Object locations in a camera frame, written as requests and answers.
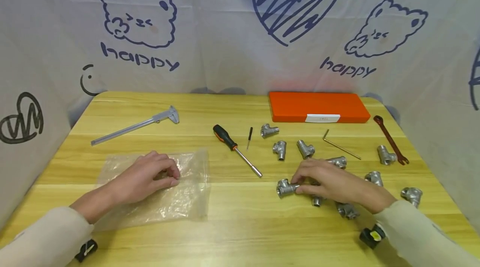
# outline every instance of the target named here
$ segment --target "clear plastic bag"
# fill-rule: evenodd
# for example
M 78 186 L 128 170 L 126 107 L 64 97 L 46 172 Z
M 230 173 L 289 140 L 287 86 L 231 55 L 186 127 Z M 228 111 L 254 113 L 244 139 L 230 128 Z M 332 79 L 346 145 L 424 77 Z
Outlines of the clear plastic bag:
M 140 154 L 110 155 L 98 176 L 97 186 L 111 181 Z M 198 220 L 207 216 L 210 192 L 208 154 L 205 149 L 168 154 L 180 170 L 180 183 L 157 191 L 145 200 L 114 208 L 95 224 L 95 231 L 114 230 L 174 219 Z

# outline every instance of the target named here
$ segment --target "orange case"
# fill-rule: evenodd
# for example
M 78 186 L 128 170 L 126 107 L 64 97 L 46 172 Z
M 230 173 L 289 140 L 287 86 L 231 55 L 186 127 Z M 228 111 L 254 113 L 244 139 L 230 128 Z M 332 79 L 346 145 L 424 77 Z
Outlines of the orange case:
M 274 122 L 365 123 L 370 114 L 353 93 L 270 92 Z

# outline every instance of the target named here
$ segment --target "beige sleeve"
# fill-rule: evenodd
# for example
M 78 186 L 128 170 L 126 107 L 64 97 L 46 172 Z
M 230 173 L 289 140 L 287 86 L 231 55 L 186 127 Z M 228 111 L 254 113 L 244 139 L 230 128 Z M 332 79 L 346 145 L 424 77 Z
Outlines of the beige sleeve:
M 398 200 L 374 216 L 398 255 L 413 267 L 480 266 L 476 257 L 407 201 Z
M 0 266 L 64 267 L 93 228 L 77 211 L 54 208 L 0 249 Z

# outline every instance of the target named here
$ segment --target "hand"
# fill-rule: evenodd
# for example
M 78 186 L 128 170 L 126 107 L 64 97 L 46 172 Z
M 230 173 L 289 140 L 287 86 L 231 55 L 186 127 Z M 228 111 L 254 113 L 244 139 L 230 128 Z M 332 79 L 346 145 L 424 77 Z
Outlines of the hand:
M 320 185 L 303 184 L 307 177 L 316 180 Z M 300 184 L 297 194 L 319 195 L 341 203 L 358 203 L 373 214 L 397 201 L 385 188 L 325 160 L 304 160 L 290 182 Z
M 167 177 L 156 179 L 159 173 L 166 172 Z M 115 179 L 106 184 L 118 204 L 131 204 L 144 200 L 153 192 L 179 184 L 180 171 L 174 160 L 166 154 L 151 151 L 140 156 Z
M 166 172 L 167 177 L 157 180 L 161 172 Z M 144 200 L 155 191 L 178 185 L 178 179 L 180 171 L 175 161 L 152 151 L 138 157 L 115 179 L 80 197 L 70 208 L 93 224 L 113 207 Z

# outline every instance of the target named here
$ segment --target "table surface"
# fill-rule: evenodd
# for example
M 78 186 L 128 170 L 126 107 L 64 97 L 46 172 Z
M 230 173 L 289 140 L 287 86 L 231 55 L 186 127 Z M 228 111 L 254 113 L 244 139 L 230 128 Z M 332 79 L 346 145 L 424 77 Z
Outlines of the table surface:
M 360 230 L 375 223 L 359 206 L 361 216 L 346 220 L 332 201 L 317 208 L 305 195 L 278 198 L 277 181 L 291 178 L 297 169 L 301 155 L 296 141 L 304 140 L 315 146 L 314 157 L 346 156 L 347 170 L 355 175 L 380 171 L 385 188 L 393 195 L 398 196 L 407 186 L 420 188 L 424 192 L 420 211 L 451 239 L 479 256 L 476 232 L 385 107 L 368 97 L 362 101 L 372 116 L 383 116 L 410 165 L 379 163 L 376 147 L 388 146 L 388 141 L 372 119 L 366 124 L 275 124 L 266 96 L 102 93 L 93 99 L 13 213 L 1 233 L 0 246 L 51 208 L 67 206 L 91 190 L 109 154 L 174 153 L 207 147 L 211 178 L 207 220 L 94 233 L 99 249 L 81 266 L 408 266 L 386 241 L 375 251 L 359 242 Z M 148 119 L 170 105 L 179 112 L 179 124 L 165 120 L 95 147 L 90 145 L 91 140 Z M 265 123 L 279 126 L 280 133 L 264 140 L 259 131 Z M 239 143 L 239 149 L 263 172 L 261 179 L 217 140 L 212 132 L 215 124 L 222 125 Z M 251 126 L 252 141 L 245 152 Z M 362 160 L 322 141 L 326 129 L 330 129 L 329 140 Z M 272 145 L 279 140 L 287 141 L 284 162 L 277 161 L 272 153 Z M 69 266 L 77 265 L 75 261 Z

